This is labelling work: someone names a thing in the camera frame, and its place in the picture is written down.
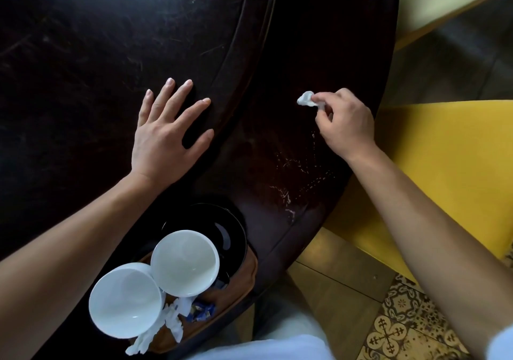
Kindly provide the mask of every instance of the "crumpled napkin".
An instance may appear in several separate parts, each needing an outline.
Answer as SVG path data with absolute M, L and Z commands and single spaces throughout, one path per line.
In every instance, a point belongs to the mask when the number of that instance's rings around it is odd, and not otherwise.
M 317 106 L 318 109 L 324 110 L 324 102 L 312 101 L 313 91 L 305 91 L 301 97 L 298 98 L 298 105 L 301 106 Z
M 195 299 L 195 296 L 177 298 L 171 305 L 165 305 L 155 323 L 147 331 L 137 337 L 135 342 L 126 349 L 125 353 L 129 356 L 137 353 L 146 353 L 148 347 L 153 341 L 153 337 L 164 324 L 171 331 L 171 334 L 177 343 L 182 341 L 184 328 L 182 326 L 182 322 L 178 318 L 178 315 L 182 314 L 187 317 Z

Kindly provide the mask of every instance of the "table surface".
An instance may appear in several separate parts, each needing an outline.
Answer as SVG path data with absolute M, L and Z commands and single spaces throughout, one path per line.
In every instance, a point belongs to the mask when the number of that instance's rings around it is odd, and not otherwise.
M 259 259 L 251 295 L 172 357 L 240 314 L 297 258 L 350 176 L 319 136 L 306 90 L 348 87 L 377 110 L 394 48 L 398 0 L 0 0 L 0 255 L 62 220 L 129 170 L 146 88 L 195 81 L 213 108 L 209 152 L 147 210 L 103 272 L 133 259 L 177 206 L 234 205 Z M 273 20 L 263 54 L 270 11 Z M 246 86 L 252 77 L 249 87 Z M 106 351 L 87 296 L 38 353 Z

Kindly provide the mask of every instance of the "tile floor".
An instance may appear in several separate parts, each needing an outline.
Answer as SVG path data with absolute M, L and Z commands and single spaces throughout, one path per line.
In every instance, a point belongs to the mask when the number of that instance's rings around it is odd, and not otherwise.
M 512 78 L 513 0 L 488 0 L 396 52 L 382 105 L 513 99 Z M 418 285 L 324 228 L 289 273 L 337 359 L 468 358 Z M 245 341 L 253 313 L 236 321 Z

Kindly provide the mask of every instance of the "hand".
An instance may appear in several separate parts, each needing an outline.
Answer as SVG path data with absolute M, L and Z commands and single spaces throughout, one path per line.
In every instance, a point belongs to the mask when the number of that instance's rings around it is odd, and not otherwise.
M 182 138 L 186 130 L 208 108 L 210 99 L 196 102 L 175 120 L 185 97 L 192 89 L 189 79 L 171 96 L 174 80 L 169 78 L 153 101 L 151 90 L 146 91 L 139 112 L 132 151 L 132 174 L 143 175 L 162 192 L 180 179 L 210 146 L 214 130 L 203 133 L 194 145 L 185 149 Z
M 329 147 L 344 160 L 361 149 L 375 146 L 374 120 L 370 109 L 348 89 L 336 93 L 317 93 L 312 101 L 326 103 L 333 111 L 330 121 L 324 110 L 317 111 L 316 123 Z

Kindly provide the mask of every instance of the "white teacup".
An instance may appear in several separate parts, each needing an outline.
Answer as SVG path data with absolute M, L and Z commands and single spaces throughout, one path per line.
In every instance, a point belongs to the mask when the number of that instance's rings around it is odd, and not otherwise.
M 165 293 L 144 263 L 128 263 L 108 272 L 89 296 L 89 314 L 99 330 L 115 338 L 147 331 L 164 307 Z
M 157 285 L 176 297 L 207 290 L 219 272 L 219 254 L 212 241 L 193 230 L 178 230 L 157 244 L 151 274 Z

